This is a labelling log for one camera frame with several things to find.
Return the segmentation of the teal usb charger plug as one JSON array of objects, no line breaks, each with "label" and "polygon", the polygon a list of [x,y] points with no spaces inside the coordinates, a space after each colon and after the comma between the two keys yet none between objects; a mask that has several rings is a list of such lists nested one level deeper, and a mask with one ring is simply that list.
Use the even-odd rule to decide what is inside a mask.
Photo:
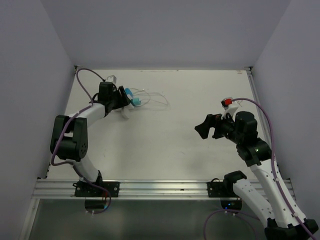
[{"label": "teal usb charger plug", "polygon": [[135,108],[140,107],[142,105],[142,102],[139,97],[134,97],[130,101],[131,101],[132,106]]}]

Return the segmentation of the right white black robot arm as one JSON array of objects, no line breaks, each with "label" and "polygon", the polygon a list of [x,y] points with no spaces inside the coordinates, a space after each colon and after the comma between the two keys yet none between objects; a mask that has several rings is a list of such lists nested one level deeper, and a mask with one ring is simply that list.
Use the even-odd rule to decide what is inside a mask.
[{"label": "right white black robot arm", "polygon": [[275,163],[271,148],[258,137],[257,121],[248,111],[240,111],[235,117],[228,113],[209,114],[203,123],[195,126],[202,139],[207,139],[214,128],[214,139],[225,137],[236,144],[238,155],[254,173],[265,196],[262,196],[241,171],[228,173],[223,179],[223,192],[227,196],[240,197],[258,217],[268,240],[307,240],[319,226],[308,219],[295,203]]}]

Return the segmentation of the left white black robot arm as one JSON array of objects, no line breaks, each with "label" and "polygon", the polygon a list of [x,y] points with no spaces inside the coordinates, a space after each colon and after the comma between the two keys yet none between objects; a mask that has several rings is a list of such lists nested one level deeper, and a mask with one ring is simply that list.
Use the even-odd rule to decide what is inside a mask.
[{"label": "left white black robot arm", "polygon": [[71,115],[57,115],[51,135],[50,164],[55,167],[70,165],[80,181],[87,183],[87,192],[95,197],[101,195],[104,190],[101,172],[87,155],[88,128],[113,111],[132,108],[132,100],[129,89],[102,81],[88,106]]}]

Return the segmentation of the white cube power socket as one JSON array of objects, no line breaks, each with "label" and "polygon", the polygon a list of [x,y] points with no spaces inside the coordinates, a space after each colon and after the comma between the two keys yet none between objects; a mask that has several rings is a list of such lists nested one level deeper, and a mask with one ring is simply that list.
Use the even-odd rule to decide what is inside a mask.
[{"label": "white cube power socket", "polygon": [[131,116],[131,111],[134,109],[134,106],[130,103],[127,106],[121,108],[121,115],[124,119],[129,119]]}]

